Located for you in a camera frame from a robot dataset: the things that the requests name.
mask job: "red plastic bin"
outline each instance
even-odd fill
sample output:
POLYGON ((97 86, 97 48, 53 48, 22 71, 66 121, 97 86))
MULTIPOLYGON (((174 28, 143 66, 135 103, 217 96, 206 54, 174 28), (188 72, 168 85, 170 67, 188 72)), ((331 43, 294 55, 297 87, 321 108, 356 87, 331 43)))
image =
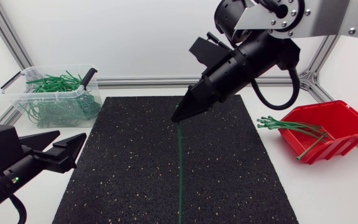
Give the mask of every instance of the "red plastic bin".
MULTIPOLYGON (((341 100, 299 106, 282 121, 317 124, 333 138, 326 139, 327 142, 320 141, 301 158, 302 162, 308 164, 313 164, 319 159, 330 159, 335 155, 344 156, 358 145, 358 112, 341 100)), ((298 156, 317 140, 294 130, 279 131, 298 156)))

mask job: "aluminum frame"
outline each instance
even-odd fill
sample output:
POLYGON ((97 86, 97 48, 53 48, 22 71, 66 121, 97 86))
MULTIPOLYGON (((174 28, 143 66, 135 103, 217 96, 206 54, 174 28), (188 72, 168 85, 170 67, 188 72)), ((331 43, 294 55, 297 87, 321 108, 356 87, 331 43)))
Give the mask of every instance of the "aluminum frame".
MULTIPOLYGON (((0 4, 0 36, 5 42, 7 48, 19 64, 21 69, 33 66, 33 63, 21 44, 19 38, 14 32, 9 19, 7 18, 0 4)), ((316 99, 317 102, 332 101, 334 98, 330 96, 323 87, 319 85, 319 72, 327 61, 336 42, 337 35, 326 36, 319 46, 315 56, 313 57, 309 67, 300 73, 301 87, 316 99)), ((108 88, 178 88, 195 84, 199 78, 132 78, 117 79, 104 78, 99 79, 100 89, 108 88)), ((261 86, 291 86, 289 77, 259 77, 257 79, 261 86)), ((13 125, 21 114, 13 106, 11 106, 1 117, 0 124, 13 125)))

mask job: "speckled rubber mat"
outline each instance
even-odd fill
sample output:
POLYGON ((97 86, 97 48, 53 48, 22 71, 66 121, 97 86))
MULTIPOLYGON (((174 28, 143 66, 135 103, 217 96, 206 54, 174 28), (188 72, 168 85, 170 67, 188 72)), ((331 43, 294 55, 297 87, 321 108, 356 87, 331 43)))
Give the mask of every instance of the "speckled rubber mat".
MULTIPOLYGON (((107 98, 53 222, 178 223, 180 100, 107 98)), ((183 223, 298 223, 240 96, 181 131, 183 223)))

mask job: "straight green cable tie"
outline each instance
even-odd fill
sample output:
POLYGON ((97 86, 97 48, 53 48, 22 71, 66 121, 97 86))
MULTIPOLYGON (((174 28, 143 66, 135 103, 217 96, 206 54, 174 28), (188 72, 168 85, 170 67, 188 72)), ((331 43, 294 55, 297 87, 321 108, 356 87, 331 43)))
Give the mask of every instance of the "straight green cable tie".
POLYGON ((181 224, 181 198, 183 194, 183 169, 182 169, 182 148, 181 148, 181 126, 178 122, 177 124, 178 131, 178 148, 179 148, 179 217, 178 223, 181 224))
POLYGON ((297 156, 296 159, 298 159, 298 160, 302 159, 302 157, 303 157, 306 153, 308 153, 308 151, 309 151, 312 147, 314 147, 315 145, 317 145, 318 142, 320 142, 321 140, 323 140, 323 138, 324 138, 324 136, 321 136, 319 139, 317 139, 316 142, 314 142, 311 146, 309 146, 309 148, 308 148, 307 150, 305 150, 302 154, 300 154, 299 156, 297 156))

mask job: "cable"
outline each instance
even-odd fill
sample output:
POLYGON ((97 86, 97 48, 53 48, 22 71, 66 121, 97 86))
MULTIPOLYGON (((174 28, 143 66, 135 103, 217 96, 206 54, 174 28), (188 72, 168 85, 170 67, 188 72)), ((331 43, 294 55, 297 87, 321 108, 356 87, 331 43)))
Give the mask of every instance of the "cable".
POLYGON ((15 208, 19 212, 19 221, 17 222, 17 224, 25 224, 25 221, 27 220, 27 212, 25 210, 25 206, 15 195, 11 195, 9 199, 11 199, 13 206, 15 206, 15 208))
POLYGON ((179 148, 179 216, 178 223, 181 224, 181 207, 182 207, 182 195, 183 195, 183 162, 182 162, 182 146, 181 146, 181 126, 178 122, 177 124, 178 131, 178 148, 179 148))
POLYGON ((280 7, 274 0, 255 0, 255 2, 274 12, 278 18, 284 18, 288 13, 288 8, 280 7))
POLYGON ((265 99, 263 94, 260 92, 258 83, 255 81, 255 79, 253 78, 251 80, 251 84, 252 84, 252 87, 254 88, 254 90, 256 92, 256 95, 261 100, 261 102, 264 105, 266 105, 268 108, 273 109, 273 110, 285 110, 285 109, 289 108, 290 106, 292 106, 292 104, 294 104, 294 102, 298 98, 299 89, 300 89, 300 81, 299 81, 298 73, 296 72, 295 67, 289 68, 288 71, 289 71, 290 77, 292 79, 293 92, 292 92, 292 96, 291 96, 290 100, 288 102, 286 102, 285 104, 280 105, 280 106, 276 106, 276 105, 273 105, 273 104, 269 103, 265 99))

